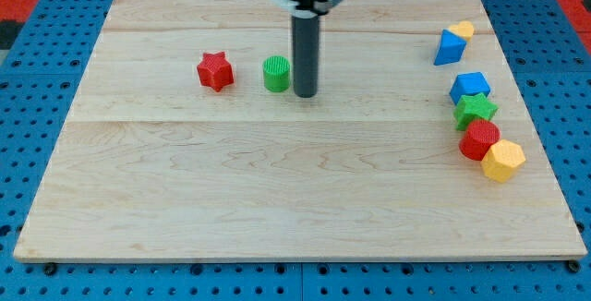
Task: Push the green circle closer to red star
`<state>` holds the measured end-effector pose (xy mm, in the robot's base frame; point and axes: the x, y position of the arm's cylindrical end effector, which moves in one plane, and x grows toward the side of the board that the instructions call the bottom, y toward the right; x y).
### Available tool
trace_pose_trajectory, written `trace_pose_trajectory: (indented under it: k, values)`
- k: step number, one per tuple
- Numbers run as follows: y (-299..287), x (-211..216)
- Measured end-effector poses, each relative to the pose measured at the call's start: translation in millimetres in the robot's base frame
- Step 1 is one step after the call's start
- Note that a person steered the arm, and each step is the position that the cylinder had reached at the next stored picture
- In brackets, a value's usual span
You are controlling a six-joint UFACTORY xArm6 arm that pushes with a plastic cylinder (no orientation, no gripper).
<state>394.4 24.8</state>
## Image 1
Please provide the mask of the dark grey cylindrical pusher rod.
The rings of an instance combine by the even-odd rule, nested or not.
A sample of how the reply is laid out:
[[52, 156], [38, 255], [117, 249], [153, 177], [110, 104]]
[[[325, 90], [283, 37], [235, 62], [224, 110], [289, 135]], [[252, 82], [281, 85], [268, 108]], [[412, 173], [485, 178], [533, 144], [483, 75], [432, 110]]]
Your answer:
[[320, 18], [291, 17], [293, 87], [300, 98], [318, 92]]

